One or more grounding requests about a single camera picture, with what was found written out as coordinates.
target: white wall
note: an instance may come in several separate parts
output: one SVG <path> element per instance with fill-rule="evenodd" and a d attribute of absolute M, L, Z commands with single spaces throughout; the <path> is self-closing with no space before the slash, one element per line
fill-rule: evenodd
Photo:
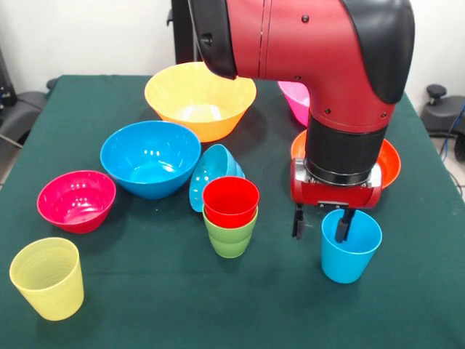
<path fill-rule="evenodd" d="M 465 95 L 465 1 L 411 0 L 416 48 L 407 93 Z M 16 89 L 44 89 L 64 73 L 153 74 L 174 64 L 170 0 L 0 0 L 0 45 Z"/>
<path fill-rule="evenodd" d="M 426 86 L 443 84 L 465 95 L 465 1 L 411 0 L 416 21 L 407 93 L 417 111 L 428 100 Z"/>
<path fill-rule="evenodd" d="M 0 0 L 15 89 L 62 74 L 154 74 L 174 64 L 170 0 Z"/>

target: tipped blue cup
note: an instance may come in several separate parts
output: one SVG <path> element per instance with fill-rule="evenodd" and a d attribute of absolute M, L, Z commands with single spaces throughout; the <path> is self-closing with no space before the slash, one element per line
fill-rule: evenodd
<path fill-rule="evenodd" d="M 356 211 L 347 241 L 336 242 L 336 229 L 343 209 L 326 215 L 321 224 L 321 268 L 332 281 L 356 282 L 383 239 L 379 224 L 366 213 Z"/>
<path fill-rule="evenodd" d="M 215 144 L 203 153 L 190 179 L 189 201 L 194 211 L 203 211 L 202 194 L 206 185 L 225 176 L 246 177 L 228 149 L 224 145 Z"/>

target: yellow cup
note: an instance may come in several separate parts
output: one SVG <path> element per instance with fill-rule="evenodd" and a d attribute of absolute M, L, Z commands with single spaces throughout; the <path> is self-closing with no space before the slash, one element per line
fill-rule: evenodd
<path fill-rule="evenodd" d="M 9 267 L 9 278 L 46 320 L 69 318 L 84 301 L 79 251 L 64 238 L 43 238 L 24 247 Z"/>

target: yellow bowl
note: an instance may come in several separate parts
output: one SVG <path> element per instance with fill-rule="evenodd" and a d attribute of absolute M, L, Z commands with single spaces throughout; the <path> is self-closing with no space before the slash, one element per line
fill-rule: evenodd
<path fill-rule="evenodd" d="M 145 99 L 164 121 L 187 127 L 203 143 L 231 133 L 255 97 L 252 79 L 222 78 L 203 62 L 173 65 L 145 86 Z"/>

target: table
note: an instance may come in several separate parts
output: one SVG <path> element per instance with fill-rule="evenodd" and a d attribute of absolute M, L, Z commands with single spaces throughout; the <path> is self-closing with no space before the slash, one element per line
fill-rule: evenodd
<path fill-rule="evenodd" d="M 53 177 L 101 170 L 100 146 L 117 129 L 157 119 L 147 76 L 63 76 L 0 192 L 2 348 L 463 348 L 465 206 L 406 97 L 387 132 L 403 160 L 371 212 L 384 238 L 355 284 L 320 269 L 320 223 L 306 207 L 291 238 L 289 149 L 303 127 L 276 83 L 258 96 L 226 145 L 262 193 L 251 244 L 218 257 L 188 185 L 143 200 L 118 188 L 103 226 L 85 236 L 52 227 L 36 197 Z M 85 300 L 73 317 L 41 319 L 9 281 L 14 255 L 47 236 L 79 248 Z"/>

